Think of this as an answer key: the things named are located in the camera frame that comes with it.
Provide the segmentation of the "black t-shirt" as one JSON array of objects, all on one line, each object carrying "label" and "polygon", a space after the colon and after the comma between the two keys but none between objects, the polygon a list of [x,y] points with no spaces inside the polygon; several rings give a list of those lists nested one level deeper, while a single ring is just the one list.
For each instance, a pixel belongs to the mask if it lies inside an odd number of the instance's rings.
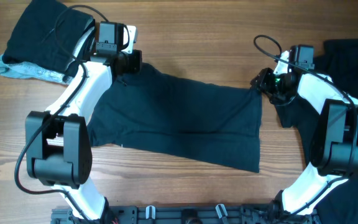
[{"label": "black t-shirt", "polygon": [[259,171],[262,97],[177,78],[146,63],[117,77],[88,123],[92,146],[122,147]]}]

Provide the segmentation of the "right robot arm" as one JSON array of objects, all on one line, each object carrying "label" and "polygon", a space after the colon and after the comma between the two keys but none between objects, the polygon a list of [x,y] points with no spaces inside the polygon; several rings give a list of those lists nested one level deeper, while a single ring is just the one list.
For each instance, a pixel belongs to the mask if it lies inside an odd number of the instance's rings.
[{"label": "right robot arm", "polygon": [[251,81],[252,88],[266,94],[275,106],[288,106],[299,96],[319,114],[309,164],[267,209],[268,220],[281,223],[311,214],[330,191],[358,175],[358,100],[327,75],[315,72],[310,45],[294,45],[268,56],[277,66],[262,69]]}]

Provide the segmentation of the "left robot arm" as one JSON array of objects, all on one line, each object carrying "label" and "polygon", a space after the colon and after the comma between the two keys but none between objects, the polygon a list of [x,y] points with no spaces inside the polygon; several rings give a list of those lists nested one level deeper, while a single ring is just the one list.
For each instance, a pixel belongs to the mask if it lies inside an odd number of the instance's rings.
[{"label": "left robot arm", "polygon": [[45,111],[32,111],[26,118],[26,145],[18,160],[26,160],[28,175],[48,186],[48,193],[63,196],[71,207],[68,223],[118,222],[91,180],[93,156],[86,126],[114,79],[140,71],[137,35],[135,26],[102,22],[94,54],[80,63],[67,89]]}]

